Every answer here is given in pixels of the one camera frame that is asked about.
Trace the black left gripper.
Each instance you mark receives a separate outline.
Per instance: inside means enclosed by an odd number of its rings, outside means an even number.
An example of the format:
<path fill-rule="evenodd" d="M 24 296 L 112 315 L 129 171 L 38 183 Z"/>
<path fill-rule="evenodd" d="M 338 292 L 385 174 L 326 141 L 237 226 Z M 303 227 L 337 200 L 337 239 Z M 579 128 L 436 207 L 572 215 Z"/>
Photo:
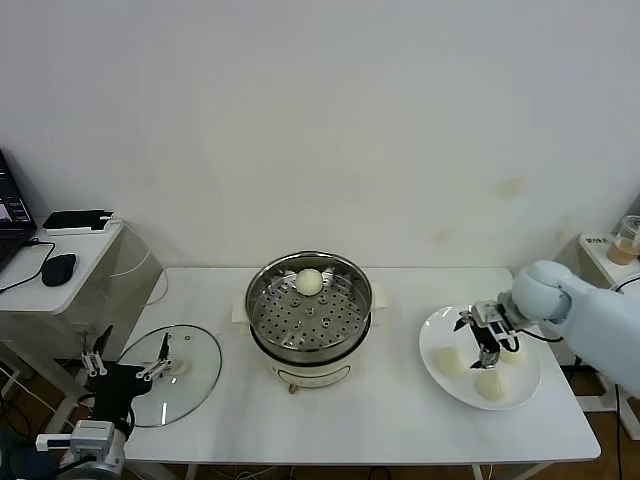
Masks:
<path fill-rule="evenodd" d="M 150 366 L 143 368 L 113 364 L 107 369 L 102 354 L 112 330 L 113 326 L 110 325 L 95 340 L 93 347 L 84 348 L 81 354 L 87 374 L 98 375 L 89 378 L 86 389 L 94 399 L 91 418 L 99 421 L 127 420 L 133 400 L 150 391 L 150 382 L 145 379 L 156 379 L 172 366 L 169 359 L 170 334 L 165 333 L 158 358 Z"/>

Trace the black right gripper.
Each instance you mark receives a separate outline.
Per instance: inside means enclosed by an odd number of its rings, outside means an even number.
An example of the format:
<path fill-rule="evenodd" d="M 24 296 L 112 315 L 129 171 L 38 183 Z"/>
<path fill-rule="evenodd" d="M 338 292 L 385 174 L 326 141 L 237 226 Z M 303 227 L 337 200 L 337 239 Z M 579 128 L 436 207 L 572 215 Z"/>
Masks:
<path fill-rule="evenodd" d="M 474 326 L 475 319 L 469 310 L 459 313 L 459 318 L 454 324 L 453 331 L 457 332 L 465 326 Z M 513 329 L 505 324 L 493 322 L 486 327 L 477 327 L 479 334 L 477 340 L 480 349 L 479 359 L 470 369 L 492 369 L 498 362 L 498 356 L 502 352 L 517 353 L 518 337 Z"/>

